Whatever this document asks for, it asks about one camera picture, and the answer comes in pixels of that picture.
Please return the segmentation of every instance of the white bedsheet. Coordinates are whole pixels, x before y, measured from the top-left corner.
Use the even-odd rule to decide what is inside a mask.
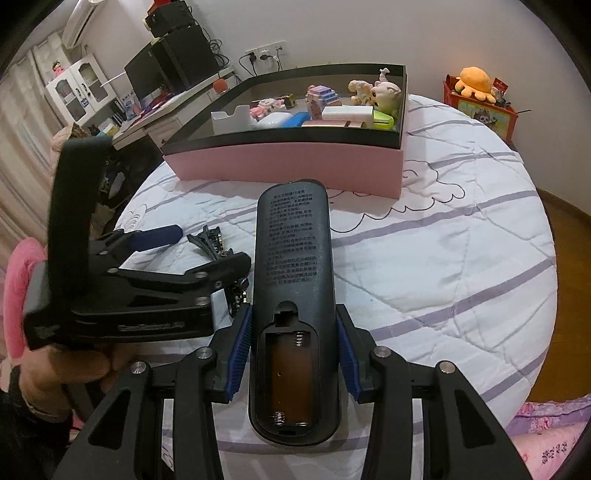
[[[557,279],[548,221],[521,158],[486,126],[419,96],[410,96],[408,108],[400,200],[328,192],[336,300],[379,345],[405,359],[453,361],[506,425],[528,396],[554,328]],[[118,228],[177,223],[187,234],[204,224],[220,226],[227,248],[254,259],[256,202],[268,186],[178,181],[164,163]],[[206,261],[184,238],[134,254],[124,266],[182,273]],[[214,305],[216,325],[228,325],[223,293]],[[142,353],[160,364],[208,342],[152,343]],[[248,420],[246,370],[234,401],[214,406],[227,480],[360,477],[371,406],[343,396],[343,420],[332,440],[301,450],[273,445]],[[414,410],[413,477],[420,478],[423,424],[418,404]]]

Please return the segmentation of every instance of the hand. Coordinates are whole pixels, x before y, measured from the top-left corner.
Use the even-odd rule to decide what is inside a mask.
[[[23,398],[37,410],[60,417],[72,409],[62,390],[63,384],[102,380],[101,387],[107,391],[119,370],[131,360],[135,349],[130,345],[117,344],[101,350],[62,351],[47,346],[26,351],[19,379]]]

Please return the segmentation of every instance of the battery spring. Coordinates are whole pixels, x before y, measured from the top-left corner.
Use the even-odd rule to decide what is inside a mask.
[[[271,416],[275,425],[283,425],[285,423],[285,414],[282,411],[276,411]]]
[[[303,346],[304,345],[304,332],[296,332],[295,333],[295,346]]]

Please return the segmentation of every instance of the pink pillow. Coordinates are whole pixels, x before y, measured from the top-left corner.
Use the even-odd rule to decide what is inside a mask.
[[[35,265],[47,260],[47,254],[34,238],[25,238],[12,252],[8,260],[4,280],[4,338],[8,355],[18,359],[25,351],[25,337],[22,332],[22,308],[27,287]]]

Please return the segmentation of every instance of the cabinet door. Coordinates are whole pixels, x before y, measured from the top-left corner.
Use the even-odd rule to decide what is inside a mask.
[[[67,123],[83,125],[96,113],[68,70],[47,85],[47,91]]]
[[[68,70],[72,72],[72,75],[82,87],[83,93],[88,97],[90,104],[96,111],[115,100],[115,91],[111,88],[111,85],[101,87],[107,79],[93,55],[87,55]]]

